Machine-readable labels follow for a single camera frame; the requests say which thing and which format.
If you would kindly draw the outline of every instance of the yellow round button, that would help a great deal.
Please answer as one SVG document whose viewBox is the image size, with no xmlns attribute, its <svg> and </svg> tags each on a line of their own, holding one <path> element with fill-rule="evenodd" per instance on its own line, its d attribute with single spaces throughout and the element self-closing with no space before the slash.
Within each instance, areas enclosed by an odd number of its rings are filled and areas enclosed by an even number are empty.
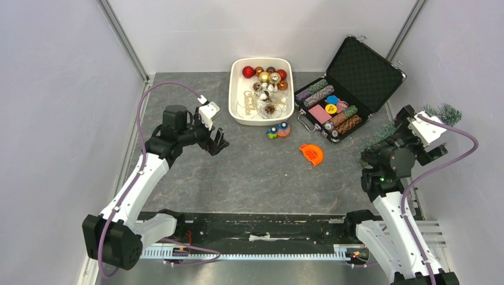
<svg viewBox="0 0 504 285">
<path fill-rule="evenodd" d="M 326 106 L 326 112 L 330 114 L 334 114 L 338 111 L 338 108 L 334 104 L 327 104 Z"/>
</svg>

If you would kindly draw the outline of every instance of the white wall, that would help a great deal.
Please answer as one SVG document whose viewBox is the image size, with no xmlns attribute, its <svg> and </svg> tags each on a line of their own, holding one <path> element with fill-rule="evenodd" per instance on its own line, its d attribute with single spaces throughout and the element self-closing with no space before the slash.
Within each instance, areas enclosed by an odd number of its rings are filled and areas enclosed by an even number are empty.
<svg viewBox="0 0 504 285">
<path fill-rule="evenodd" d="M 422 205 L 440 222 L 461 284 L 502 284 L 503 15 L 500 0 L 429 1 L 397 57 L 408 79 L 391 99 L 394 110 L 450 103 L 464 113 L 458 127 L 480 141 L 472 156 L 420 183 Z M 443 139 L 450 154 L 433 164 L 472 146 L 455 134 Z"/>
<path fill-rule="evenodd" d="M 347 34 L 385 56 L 415 0 L 111 0 L 147 72 L 230 71 L 275 56 L 324 71 Z"/>
<path fill-rule="evenodd" d="M 142 82 L 96 1 L 2 1 L 1 284 L 75 284 Z"/>
</svg>

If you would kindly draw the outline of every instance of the marble tabletop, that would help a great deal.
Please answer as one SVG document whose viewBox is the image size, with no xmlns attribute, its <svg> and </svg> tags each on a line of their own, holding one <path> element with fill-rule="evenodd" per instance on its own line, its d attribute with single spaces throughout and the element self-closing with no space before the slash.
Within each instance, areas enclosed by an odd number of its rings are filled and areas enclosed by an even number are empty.
<svg viewBox="0 0 504 285">
<path fill-rule="evenodd" d="M 297 90 L 321 73 L 295 72 L 293 76 Z M 388 121 L 385 108 L 339 144 L 331 144 L 318 132 L 309 133 L 296 120 L 298 111 L 288 120 L 289 136 L 270 140 L 265 135 L 267 127 L 241 125 L 229 114 L 229 72 L 156 74 L 155 83 L 165 80 L 187 83 L 220 106 L 214 124 L 224 129 L 230 146 L 214 157 L 196 145 L 186 147 L 149 196 L 144 211 L 345 214 L 370 209 L 377 213 L 360 186 L 357 150 Z M 182 87 L 157 88 L 143 117 L 146 138 L 161 124 L 169 104 L 184 105 L 191 112 L 198 106 L 192 93 Z M 320 146 L 324 161 L 313 167 L 299 149 L 303 144 Z M 139 154 L 137 142 L 128 173 Z"/>
</svg>

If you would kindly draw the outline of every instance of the case handle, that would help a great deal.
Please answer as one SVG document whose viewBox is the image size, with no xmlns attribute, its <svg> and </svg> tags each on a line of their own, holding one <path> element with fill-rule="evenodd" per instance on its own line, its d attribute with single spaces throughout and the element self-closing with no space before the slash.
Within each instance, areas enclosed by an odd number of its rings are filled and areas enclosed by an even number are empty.
<svg viewBox="0 0 504 285">
<path fill-rule="evenodd" d="M 305 114 L 306 114 L 306 112 L 304 110 L 300 110 L 300 113 L 298 115 L 298 121 L 300 121 L 301 124 L 304 125 L 304 127 L 308 130 L 308 132 L 314 132 L 314 131 L 319 130 L 320 127 L 318 125 L 314 125 L 313 129 L 310 129 L 310 127 L 303 120 L 301 120 L 301 116 L 304 116 Z"/>
</svg>

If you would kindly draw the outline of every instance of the case lid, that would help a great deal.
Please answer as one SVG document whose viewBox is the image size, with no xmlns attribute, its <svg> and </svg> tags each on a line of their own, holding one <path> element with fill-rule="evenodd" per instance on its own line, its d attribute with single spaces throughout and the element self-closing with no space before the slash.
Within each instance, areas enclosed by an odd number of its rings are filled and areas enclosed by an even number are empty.
<svg viewBox="0 0 504 285">
<path fill-rule="evenodd" d="M 347 36 L 326 71 L 371 113 L 376 113 L 406 79 L 406 74 L 363 44 Z"/>
</svg>

